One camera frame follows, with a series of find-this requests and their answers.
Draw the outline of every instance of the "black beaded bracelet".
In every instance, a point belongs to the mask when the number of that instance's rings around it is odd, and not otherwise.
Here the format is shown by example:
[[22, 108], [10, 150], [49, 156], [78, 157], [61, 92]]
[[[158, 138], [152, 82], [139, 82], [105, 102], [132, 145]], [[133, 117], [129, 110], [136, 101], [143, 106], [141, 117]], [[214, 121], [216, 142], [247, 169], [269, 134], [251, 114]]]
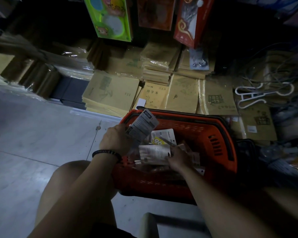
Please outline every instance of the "black beaded bracelet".
[[119, 163], [120, 161], [122, 161], [122, 158], [121, 158], [121, 155], [120, 154], [118, 154], [115, 151], [108, 150], [108, 149], [97, 150], [97, 151], [93, 152], [93, 154], [91, 156], [94, 157], [95, 155], [101, 154], [101, 153], [115, 155], [117, 157], [117, 159], [118, 159], [117, 163]]

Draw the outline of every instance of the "tile floor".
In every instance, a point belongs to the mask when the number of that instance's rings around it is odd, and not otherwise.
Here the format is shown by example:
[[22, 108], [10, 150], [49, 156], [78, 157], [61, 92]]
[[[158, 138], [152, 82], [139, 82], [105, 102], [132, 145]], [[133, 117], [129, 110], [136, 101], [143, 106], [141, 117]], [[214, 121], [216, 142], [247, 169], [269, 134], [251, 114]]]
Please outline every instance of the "tile floor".
[[[70, 111], [66, 106], [0, 92], [0, 238], [26, 237], [52, 173], [66, 162], [90, 160], [106, 128], [116, 124]], [[146, 212], [204, 225], [193, 205], [120, 194], [112, 203], [118, 228], [134, 236]], [[158, 229], [161, 238], [207, 237], [199, 229], [166, 225]]]

